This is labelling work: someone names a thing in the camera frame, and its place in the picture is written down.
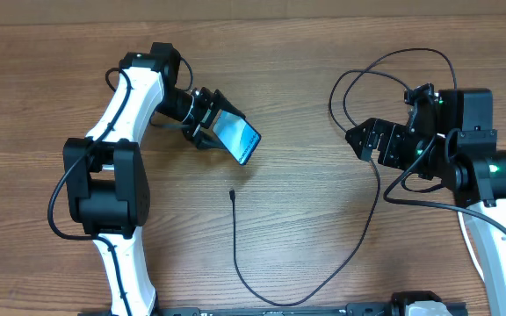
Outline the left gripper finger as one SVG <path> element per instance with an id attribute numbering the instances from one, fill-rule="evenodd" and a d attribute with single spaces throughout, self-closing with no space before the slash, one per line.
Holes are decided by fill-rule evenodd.
<path id="1" fill-rule="evenodd" d="M 221 149 L 226 150 L 226 147 L 213 136 L 199 130 L 192 138 L 192 142 L 198 150 L 207 149 Z"/>
<path id="2" fill-rule="evenodd" d="M 213 101 L 212 108 L 214 111 L 225 111 L 233 115 L 236 115 L 241 119 L 246 118 L 245 114 L 240 110 L 238 110 L 236 107 L 234 107 L 219 90 L 216 90 L 213 93 L 212 101 Z"/>

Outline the Samsung Galaxy smartphone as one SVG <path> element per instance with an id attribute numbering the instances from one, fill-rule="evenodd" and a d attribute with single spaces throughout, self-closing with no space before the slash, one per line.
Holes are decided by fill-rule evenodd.
<path id="1" fill-rule="evenodd" d="M 240 165 L 246 165 L 261 141 L 261 134 L 245 119 L 222 111 L 213 133 Z"/>

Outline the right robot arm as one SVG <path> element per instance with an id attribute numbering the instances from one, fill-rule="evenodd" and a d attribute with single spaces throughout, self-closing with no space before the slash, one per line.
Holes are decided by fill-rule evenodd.
<path id="1" fill-rule="evenodd" d="M 506 150 L 497 147 L 493 95 L 485 88 L 406 92 L 404 125 L 369 118 L 345 134 L 358 159 L 401 170 L 401 179 L 438 178 L 478 250 L 489 308 L 506 315 Z"/>

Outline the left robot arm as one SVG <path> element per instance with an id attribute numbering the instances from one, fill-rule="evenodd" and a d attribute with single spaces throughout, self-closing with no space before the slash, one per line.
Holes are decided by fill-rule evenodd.
<path id="1" fill-rule="evenodd" d="M 153 115 L 176 120 L 175 127 L 196 148 L 225 150 L 241 165 L 260 141 L 219 90 L 177 87 L 183 61 L 170 43 L 127 53 L 114 68 L 119 83 L 101 119 L 63 147 L 64 174 L 56 188 L 67 191 L 82 240 L 98 247 L 112 293 L 111 315 L 161 312 L 143 247 L 151 194 L 140 144 Z"/>

